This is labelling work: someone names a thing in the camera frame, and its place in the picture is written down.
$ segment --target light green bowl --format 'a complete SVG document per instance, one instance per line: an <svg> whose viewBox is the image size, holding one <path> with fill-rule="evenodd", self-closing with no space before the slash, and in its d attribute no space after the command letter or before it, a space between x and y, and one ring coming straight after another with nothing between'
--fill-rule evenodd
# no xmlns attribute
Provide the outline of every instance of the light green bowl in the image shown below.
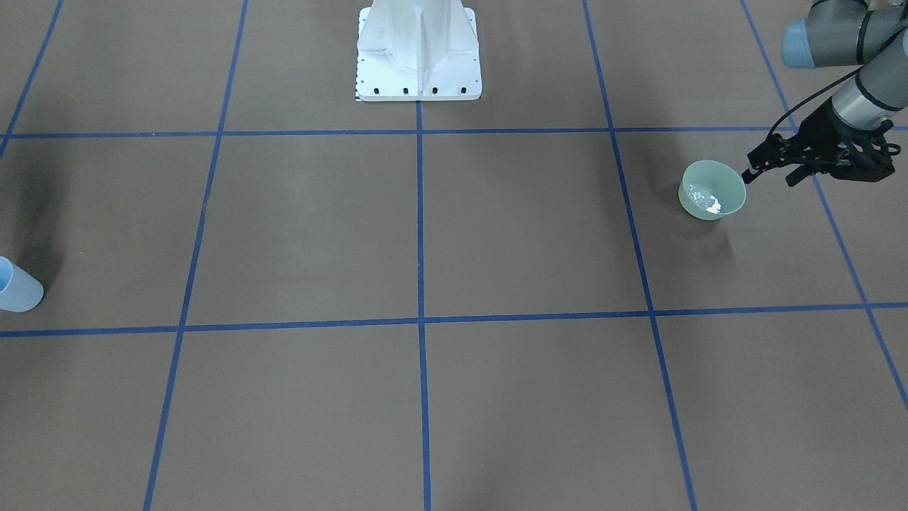
<svg viewBox="0 0 908 511"><path fill-rule="evenodd" d="M734 168L713 160L692 163L684 171L678 200L701 220L718 220L741 209L747 198L744 181Z"/></svg>

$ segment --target robotic arm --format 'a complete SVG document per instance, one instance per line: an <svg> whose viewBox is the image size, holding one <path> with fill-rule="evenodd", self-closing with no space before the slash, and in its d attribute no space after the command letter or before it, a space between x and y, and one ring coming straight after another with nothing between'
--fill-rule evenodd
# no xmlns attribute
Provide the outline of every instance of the robotic arm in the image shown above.
<svg viewBox="0 0 908 511"><path fill-rule="evenodd" d="M886 142L890 119L908 106L908 2L870 11L864 0L817 0L806 19L788 26L782 54L789 67L862 65L804 100L777 122L747 155L746 184L763 172L798 164L785 181L794 186L821 173L877 182L895 172L901 147ZM775 129L795 109L845 82L785 139Z"/></svg>

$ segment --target brown floor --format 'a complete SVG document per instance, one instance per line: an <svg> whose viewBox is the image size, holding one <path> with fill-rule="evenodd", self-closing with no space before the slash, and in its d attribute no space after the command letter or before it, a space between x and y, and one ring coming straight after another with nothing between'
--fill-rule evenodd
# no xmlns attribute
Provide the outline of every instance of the brown floor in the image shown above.
<svg viewBox="0 0 908 511"><path fill-rule="evenodd" d="M908 157L677 202L845 72L809 2L469 0L414 105L368 1L0 5L0 508L904 507Z"/></svg>

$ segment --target white metal pedestal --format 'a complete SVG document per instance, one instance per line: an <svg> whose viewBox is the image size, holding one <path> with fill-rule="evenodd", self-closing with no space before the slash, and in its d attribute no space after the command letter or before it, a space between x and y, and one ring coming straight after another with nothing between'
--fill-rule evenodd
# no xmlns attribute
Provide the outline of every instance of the white metal pedestal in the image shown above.
<svg viewBox="0 0 908 511"><path fill-rule="evenodd" d="M360 11L357 100L479 99L476 34L460 0L375 0Z"/></svg>

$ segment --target blue grid line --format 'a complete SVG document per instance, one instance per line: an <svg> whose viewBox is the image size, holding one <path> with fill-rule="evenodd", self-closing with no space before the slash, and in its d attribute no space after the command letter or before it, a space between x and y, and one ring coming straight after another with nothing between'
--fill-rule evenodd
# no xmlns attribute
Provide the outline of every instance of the blue grid line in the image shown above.
<svg viewBox="0 0 908 511"><path fill-rule="evenodd" d="M877 304L868 304L872 309L904 309L908 308L908 302L882 302Z"/></svg>
<svg viewBox="0 0 908 511"><path fill-rule="evenodd" d="M177 329L176 326L118 326L112 328L62 328L59 330L9 330L0 332L0 338L174 334Z"/></svg>
<svg viewBox="0 0 908 511"><path fill-rule="evenodd" d="M214 173L217 168L218 154L221 149L221 133L224 129L224 123L227 120L227 108L230 105L230 93L233 86L233 75L236 72L236 63L240 56L240 44L242 42L242 29L246 22L246 11L249 6L249 0L243 0L242 10L240 11L240 22L236 30L236 39L233 43L233 56L230 64L230 71L227 73L227 85L224 87L223 104L221 107L221 119L218 122L218 135L214 140L214 149L212 151L212 162L208 169L208 180L205 183L205 193L202 199L202 211L199 214L199 226L195 234L195 242L192 247L192 262L189 266L189 275L186 277L186 291L183 295L183 309L180 313L180 324L178 325L176 340L173 342L173 356L171 358L170 371L167 376L167 387L164 391L163 404L161 406L161 420L158 424L158 435L154 442L154 453L152 456L152 466L148 474L148 487L145 490L145 499L143 511L151 511L152 499L154 497L154 485L157 481L158 467L161 463L161 453L163 451L164 434L167 430L167 418L170 414L170 404L173 399L173 386L176 381L177 368L180 364L180 353L183 348L183 332L186 327L186 317L189 315L189 303L192 299L192 285L195 280L195 270L199 262L199 253L202 249L202 236L205 230L205 213L208 207L208 200L212 195L212 182Z"/></svg>
<svg viewBox="0 0 908 511"><path fill-rule="evenodd" d="M773 65L769 61L769 57L766 55L763 40L760 38L760 34L756 29L754 18L750 14L750 9L747 7L746 0L739 1L741 3L741 7L744 9L744 13L747 17L747 22L750 24L751 30L754 32L754 38L756 39L757 45L760 47L760 52L763 54L764 62L766 63L766 69L769 71L769 75L773 78L773 83L775 84L776 92L778 92L779 94L779 99L782 101L782 106L785 111L787 111L789 107L788 102L785 100L785 92L783 92L782 87L779 85L779 80L775 75ZM792 119L791 117L788 118L788 122L791 124L791 126L796 126L794 119ZM835 234L835 240L839 244L839 248L842 251L842 256L844 257L845 263L848 266L848 271L851 273L852 279L854 280L854 287L857 289L858 295L861 297L861 303L864 305L867 319L870 320L870 325L873 328L873 334L876 336L876 341L877 343L879 343L880 350L883 352L883 358L885 359L886 364L889 367L889 372L893 376L895 387L899 392L899 396L902 398L902 404L904 405L905 410L908 410L908 392L905 391L905 386L902 382L901 377L899 376L898 368L895 366L895 362L893 361L892 355L889 352L889 346L886 344L886 341L883 338L883 333L880 331L880 327L876 323L876 317L873 315L873 309L870 307L870 304L867 301L867 295L864 292L864 287L861 285L861 279L858 277L857 270L854 268L854 263L852 262L852 258L848 254L848 248L845 246L845 241L842 238L842 233L839 231L839 226L835 222L833 210L829 206L829 203L826 201L826 195L823 192L823 187L820 185L820 180L817 179L816 175L812 175L811 177L814 181L816 193L819 195L820 202L823 204L823 209L826 212L826 218L829 219L829 225L832 227L833 233Z"/></svg>
<svg viewBox="0 0 908 511"><path fill-rule="evenodd" d="M609 136L612 141L612 150L615 153L615 163L617 165L618 178L621 181L621 194L624 197L625 209L627 210L627 222L630 226L630 234L634 240L634 251L637 253L637 268L640 272L640 281L643 286L644 297L646 298L646 310L649 316L649 324L653 330L653 340L656 343L656 354L659 359L659 369L662 372L662 383L666 390L666 401L668 402L668 411L672 419L672 428L675 431L675 442L677 444L678 459L681 463L681 470L684 473L685 486L687 490L687 500L691 511L697 511L696 495L694 493L694 482L691 478L690 467L687 463L687 452L684 446L684 437L681 434L681 424L678 421L677 408L675 406L675 393L672 390L671 379L668 374L668 365L666 363L665 352L662 349L662 338L659 334L659 325L654 314L653 297L649 291L649 283L646 279L646 266L643 261L643 252L640 249L640 240L637 236L637 226L634 222L634 210L631 207L630 194L627 191L627 180L625 179L624 166L621 161L621 151L618 147L617 133L615 124L612 120L612 111L608 103L608 92L606 89L606 80L602 73L602 64L599 59L598 46L596 44L596 35L593 30L593 21L589 14L589 3L583 0L584 16L587 19L587 31L589 33L589 43L593 51L593 61L596 64L596 74L599 80L599 90L602 93L602 106L605 109L606 120L610 128Z"/></svg>
<svg viewBox="0 0 908 511"><path fill-rule="evenodd" d="M867 304L872 309L908 309L908 302L880 302ZM730 316L738 314L782 314L815 311L864 310L864 304L817 304L806 306L753 306L717 307L699 309L655 309L654 316ZM227 323L186 325L183 332L231 332L255 330L286 330L305 328L343 328L389 325L444 325L449 323L493 323L519 321L559 321L584 319L613 319L621 317L648 317L649 311L603 311L580 313L542 313L486 316L426 316L389 317L375 319L337 319L321 321L283 321L273 323ZM103 328L62 328L58 330L7 330L0 331L0 338L15 337L64 337L64 336L116 336L130 334L173 334L179 326L118 326Z"/></svg>
<svg viewBox="0 0 908 511"><path fill-rule="evenodd" d="M607 133L607 127L457 128L424 129L425 135L506 135L523 133Z"/></svg>
<svg viewBox="0 0 908 511"><path fill-rule="evenodd" d="M4 137L3 142L0 142L0 158L2 158L4 152L6 152L6 145L9 143L10 135L15 129L15 123L19 120L19 115L22 114L22 107L25 104L25 99L28 97L28 91L32 88L32 82L35 80L35 75L38 73L38 66L41 65L41 60L44 58L44 52L47 50L47 45L51 42L51 35L54 33L56 20L60 17L60 10L62 8L63 0L57 0L54 15L51 16L51 22L47 26L47 32L44 34L44 41L41 42L41 49L38 50L38 55L35 57L35 63L32 65L32 70L28 74L28 79L25 80L25 86L22 87L22 94L19 95L19 101L15 104L13 116L9 119L9 126L6 127L6 136Z"/></svg>
<svg viewBox="0 0 908 511"><path fill-rule="evenodd" d="M425 322L431 325L447 323L492 323L501 321L557 321L560 319L608 319L615 317L648 317L648 311L616 311L616 312L580 312L580 313L551 313L551 314L513 314L513 315L488 315L488 316L431 316Z"/></svg>
<svg viewBox="0 0 908 511"><path fill-rule="evenodd" d="M618 133L664 133L664 132L727 132L727 131L769 131L771 126L662 126L662 127L616 127Z"/></svg>
<svg viewBox="0 0 908 511"><path fill-rule="evenodd" d="M627 126L627 127L540 127L540 128L464 128L423 129L424 135L507 135L555 133L666 133L666 132L736 132L768 131L769 126ZM778 131L794 131L790 126L780 126ZM82 133L12 133L4 139L40 140L70 138L168 138L189 136L324 136L324 135L415 135L415 129L287 129L287 130L227 130L227 131L133 131L133 132L82 132Z"/></svg>
<svg viewBox="0 0 908 511"><path fill-rule="evenodd" d="M429 445L429 365L426 357L425 208L423 194L422 103L416 102L416 229L417 308L419 309L419 395L422 410L422 505L432 509L432 477Z"/></svg>
<svg viewBox="0 0 908 511"><path fill-rule="evenodd" d="M217 136L216 131L137 131L122 133L16 133L10 138L46 139L46 138L166 138L173 136Z"/></svg>
<svg viewBox="0 0 908 511"><path fill-rule="evenodd" d="M224 136L415 135L415 129L284 129L232 130Z"/></svg>
<svg viewBox="0 0 908 511"><path fill-rule="evenodd" d="M281 321L275 323L232 323L212 325L187 325L184 332L231 332L249 330L288 330L297 328L341 328L345 326L416 325L417 317L391 317L381 319L338 319L328 321Z"/></svg>
<svg viewBox="0 0 908 511"><path fill-rule="evenodd" d="M864 310L864 304L825 304L818 306L718 307L707 309L656 310L656 316L725 316L733 314L773 314L835 310Z"/></svg>

